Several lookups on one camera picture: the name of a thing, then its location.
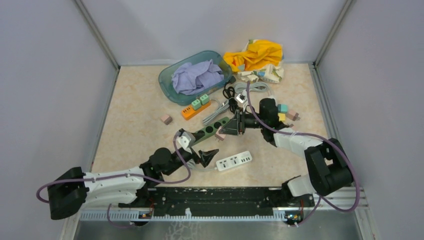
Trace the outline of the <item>green power strip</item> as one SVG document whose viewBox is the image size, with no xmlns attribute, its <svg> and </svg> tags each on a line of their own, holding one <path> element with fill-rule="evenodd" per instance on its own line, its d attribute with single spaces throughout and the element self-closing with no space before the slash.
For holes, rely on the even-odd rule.
<svg viewBox="0 0 424 240">
<path fill-rule="evenodd" d="M 204 126 L 203 128 L 201 128 L 200 130 L 198 130 L 198 131 L 204 131 L 205 134 L 206 134 L 206 136 L 203 139 L 203 141 L 206 140 L 206 139 L 208 139 L 208 138 L 210 138 L 210 137 L 213 137 L 215 135 L 215 133 L 218 131 L 219 127 L 222 127 L 223 125 L 225 125 L 226 123 L 228 123 L 229 120 L 230 120 L 229 117 L 223 117 L 223 118 L 219 119 L 218 121 L 215 121 L 213 123 L 210 123 L 210 124 Z"/>
</svg>

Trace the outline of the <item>orange power strip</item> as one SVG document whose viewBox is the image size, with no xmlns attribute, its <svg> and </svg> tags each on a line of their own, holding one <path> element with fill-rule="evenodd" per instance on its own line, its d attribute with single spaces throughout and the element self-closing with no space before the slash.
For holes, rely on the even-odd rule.
<svg viewBox="0 0 424 240">
<path fill-rule="evenodd" d="M 202 112 L 203 110 L 205 110 L 206 108 L 208 108 L 211 105 L 210 102 L 208 102 L 206 105 L 202 105 L 201 108 L 199 108 L 198 110 L 193 110 L 191 104 L 189 106 L 187 106 L 186 108 L 184 108 L 181 111 L 181 115 L 182 117 L 188 121 L 191 118 L 193 118 L 194 116 L 196 116 L 197 114 L 199 114 L 200 112 Z"/>
</svg>

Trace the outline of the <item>green charger plug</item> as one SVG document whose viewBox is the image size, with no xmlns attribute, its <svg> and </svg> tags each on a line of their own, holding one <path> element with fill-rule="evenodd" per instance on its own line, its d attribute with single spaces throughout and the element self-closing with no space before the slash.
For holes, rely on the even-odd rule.
<svg viewBox="0 0 424 240">
<path fill-rule="evenodd" d="M 191 107 L 194 111 L 197 111 L 202 107 L 202 102 L 199 99 L 196 99 L 191 103 Z"/>
<path fill-rule="evenodd" d="M 206 105 L 207 103 L 210 102 L 210 98 L 207 94 L 203 94 L 199 97 L 200 103 L 202 106 Z"/>
</svg>

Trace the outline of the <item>yellow charger plug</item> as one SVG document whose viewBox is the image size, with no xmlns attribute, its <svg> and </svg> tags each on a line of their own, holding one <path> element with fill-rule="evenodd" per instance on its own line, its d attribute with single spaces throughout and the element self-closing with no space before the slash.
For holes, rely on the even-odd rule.
<svg viewBox="0 0 424 240">
<path fill-rule="evenodd" d="M 286 121 L 286 114 L 285 113 L 278 113 L 279 121 L 285 122 Z"/>
</svg>

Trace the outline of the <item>teal charger plug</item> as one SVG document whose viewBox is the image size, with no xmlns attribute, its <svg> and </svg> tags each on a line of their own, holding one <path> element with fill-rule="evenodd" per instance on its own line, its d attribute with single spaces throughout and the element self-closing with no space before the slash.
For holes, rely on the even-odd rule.
<svg viewBox="0 0 424 240">
<path fill-rule="evenodd" d="M 289 111 L 289 107 L 286 104 L 278 104 L 277 108 L 278 112 L 282 114 L 286 114 Z"/>
</svg>

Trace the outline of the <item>teal plastic basin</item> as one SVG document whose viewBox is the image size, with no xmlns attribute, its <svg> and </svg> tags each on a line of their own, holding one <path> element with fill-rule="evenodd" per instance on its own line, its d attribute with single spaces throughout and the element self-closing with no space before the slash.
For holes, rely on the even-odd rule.
<svg viewBox="0 0 424 240">
<path fill-rule="evenodd" d="M 181 93 L 177 93 L 174 90 L 172 85 L 172 75 L 181 65 L 183 65 L 184 63 L 197 64 L 197 63 L 208 61 L 208 60 L 213 60 L 213 63 L 218 65 L 221 68 L 224 74 L 223 81 L 194 95 L 184 95 Z M 191 104 L 196 98 L 204 94 L 209 95 L 215 92 L 216 90 L 223 88 L 225 84 L 231 79 L 232 76 L 233 76 L 233 72 L 231 67 L 223 60 L 222 56 L 219 53 L 212 50 L 205 50 L 197 54 L 194 54 L 190 57 L 187 57 L 162 70 L 158 76 L 158 82 L 164 95 L 171 102 L 176 103 L 180 106 L 187 106 Z"/>
</svg>

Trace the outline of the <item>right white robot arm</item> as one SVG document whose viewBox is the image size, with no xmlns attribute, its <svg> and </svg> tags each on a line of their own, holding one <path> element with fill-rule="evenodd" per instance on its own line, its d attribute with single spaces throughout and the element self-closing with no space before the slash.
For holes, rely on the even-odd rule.
<svg viewBox="0 0 424 240">
<path fill-rule="evenodd" d="M 246 129 L 260 129 L 266 142 L 305 160 L 308 173 L 282 184 L 281 199 L 284 204 L 295 206 L 306 194 L 327 196 L 353 182 L 353 174 L 342 156 L 344 151 L 337 139 L 324 141 L 295 134 L 291 127 L 280 121 L 278 113 L 276 101 L 263 98 L 259 102 L 259 112 L 246 113 L 238 108 L 219 133 L 238 136 Z"/>
</svg>

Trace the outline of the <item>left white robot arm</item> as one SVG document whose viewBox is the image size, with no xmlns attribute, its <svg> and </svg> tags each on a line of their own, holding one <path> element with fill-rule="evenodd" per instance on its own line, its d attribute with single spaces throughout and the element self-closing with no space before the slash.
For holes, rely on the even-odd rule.
<svg viewBox="0 0 424 240">
<path fill-rule="evenodd" d="M 150 200 L 149 189 L 166 184 L 164 176 L 183 167 L 187 170 L 187 176 L 180 180 L 183 183 L 191 177 L 189 162 L 205 168 L 219 152 L 219 149 L 193 150 L 197 140 L 195 133 L 180 129 L 172 140 L 174 152 L 166 147 L 158 148 L 139 166 L 104 173 L 83 172 L 81 167 L 70 168 L 45 186 L 50 218 L 62 220 L 85 207 L 146 206 Z"/>
</svg>

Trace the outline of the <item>cream dinosaur print cloth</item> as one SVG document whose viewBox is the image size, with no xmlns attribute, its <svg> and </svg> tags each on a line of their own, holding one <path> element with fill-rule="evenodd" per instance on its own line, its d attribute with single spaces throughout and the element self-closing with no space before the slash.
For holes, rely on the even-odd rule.
<svg viewBox="0 0 424 240">
<path fill-rule="evenodd" d="M 264 81 L 264 82 L 273 83 L 273 84 L 280 83 L 283 80 L 285 75 L 284 55 L 283 55 L 282 61 L 277 66 L 269 64 L 261 69 L 257 69 L 253 71 L 237 72 L 237 75 L 242 81 L 245 81 L 245 82 Z"/>
</svg>

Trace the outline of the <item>purple cloth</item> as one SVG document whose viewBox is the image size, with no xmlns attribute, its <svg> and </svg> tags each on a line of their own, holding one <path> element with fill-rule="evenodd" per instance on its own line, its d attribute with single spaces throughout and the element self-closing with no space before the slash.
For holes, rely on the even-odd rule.
<svg viewBox="0 0 424 240">
<path fill-rule="evenodd" d="M 177 94 L 191 96 L 198 94 L 224 80 L 222 69 L 213 60 L 196 64 L 186 62 L 181 65 L 171 77 L 171 82 Z"/>
</svg>

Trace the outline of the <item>yellow cloth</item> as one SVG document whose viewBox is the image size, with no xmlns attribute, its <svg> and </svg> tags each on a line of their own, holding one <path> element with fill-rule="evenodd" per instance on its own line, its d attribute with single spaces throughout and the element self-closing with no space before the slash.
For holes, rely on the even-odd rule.
<svg viewBox="0 0 424 240">
<path fill-rule="evenodd" d="M 226 52 L 222 58 L 234 73 L 254 71 L 267 65 L 278 66 L 283 60 L 283 46 L 270 40 L 255 39 L 250 40 L 244 50 Z"/>
</svg>

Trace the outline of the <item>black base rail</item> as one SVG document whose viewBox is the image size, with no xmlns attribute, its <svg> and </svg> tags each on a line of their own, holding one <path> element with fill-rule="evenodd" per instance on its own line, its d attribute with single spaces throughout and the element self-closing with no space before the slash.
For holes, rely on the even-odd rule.
<svg viewBox="0 0 424 240">
<path fill-rule="evenodd" d="M 278 208 L 314 207 L 312 194 L 289 197 L 281 187 L 156 187 L 141 189 L 120 208 L 149 208 L 154 217 L 271 217 Z"/>
</svg>

